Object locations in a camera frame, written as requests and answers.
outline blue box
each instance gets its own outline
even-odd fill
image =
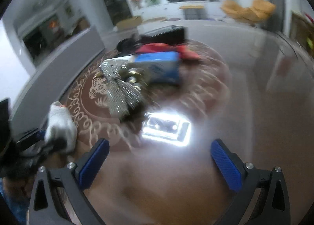
[[[179,84],[179,62],[178,52],[145,53],[135,58],[134,67],[145,70],[149,83]]]

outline blue gripper pad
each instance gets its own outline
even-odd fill
[[[105,139],[99,139],[93,148],[79,159],[75,177],[81,190],[92,185],[108,154],[109,142]]]
[[[229,188],[235,192],[239,192],[242,188],[242,175],[229,157],[229,155],[234,153],[231,153],[223,142],[217,139],[211,144],[210,154],[215,160]]]

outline black cable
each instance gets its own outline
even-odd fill
[[[299,57],[298,57],[296,51],[294,50],[293,46],[292,46],[284,37],[282,37],[279,33],[277,33],[277,35],[278,35],[280,38],[282,38],[286,43],[289,44],[289,46],[292,48],[294,54],[296,55],[296,58],[299,60]]]

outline silver screw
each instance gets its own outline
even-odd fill
[[[38,168],[38,171],[40,172],[40,173],[42,173],[43,171],[45,171],[46,170],[46,168],[44,167],[44,166],[41,166],[40,168]]]
[[[277,173],[280,173],[280,172],[281,172],[281,168],[280,168],[279,166],[275,166],[275,171],[276,171]]]
[[[254,167],[252,163],[246,163],[245,166],[247,169],[252,169]]]
[[[67,168],[68,169],[72,169],[73,167],[75,167],[75,163],[70,162],[70,163],[67,164]]]

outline white glove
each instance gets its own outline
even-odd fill
[[[58,138],[67,141],[67,147],[59,153],[68,154],[75,149],[77,128],[71,118],[69,110],[60,102],[54,102],[50,106],[48,114],[48,127],[45,134],[45,144]]]

